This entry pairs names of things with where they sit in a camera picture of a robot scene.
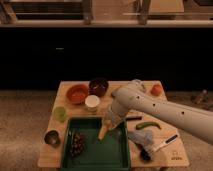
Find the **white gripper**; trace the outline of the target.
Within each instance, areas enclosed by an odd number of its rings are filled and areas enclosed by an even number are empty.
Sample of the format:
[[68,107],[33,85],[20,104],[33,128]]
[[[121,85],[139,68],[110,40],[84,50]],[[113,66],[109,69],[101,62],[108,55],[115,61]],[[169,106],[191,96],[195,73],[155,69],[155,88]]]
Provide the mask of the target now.
[[109,130],[116,128],[120,123],[125,120],[126,111],[121,108],[113,109],[109,106],[105,112],[103,123]]

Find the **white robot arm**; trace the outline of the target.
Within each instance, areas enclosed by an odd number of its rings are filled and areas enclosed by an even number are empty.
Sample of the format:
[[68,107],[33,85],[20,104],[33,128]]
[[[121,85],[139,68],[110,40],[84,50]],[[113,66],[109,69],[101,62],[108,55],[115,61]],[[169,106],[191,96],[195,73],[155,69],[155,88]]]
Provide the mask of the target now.
[[144,92],[141,80],[132,80],[113,91],[114,99],[106,110],[112,129],[130,110],[150,114],[213,145],[213,112],[154,98]]

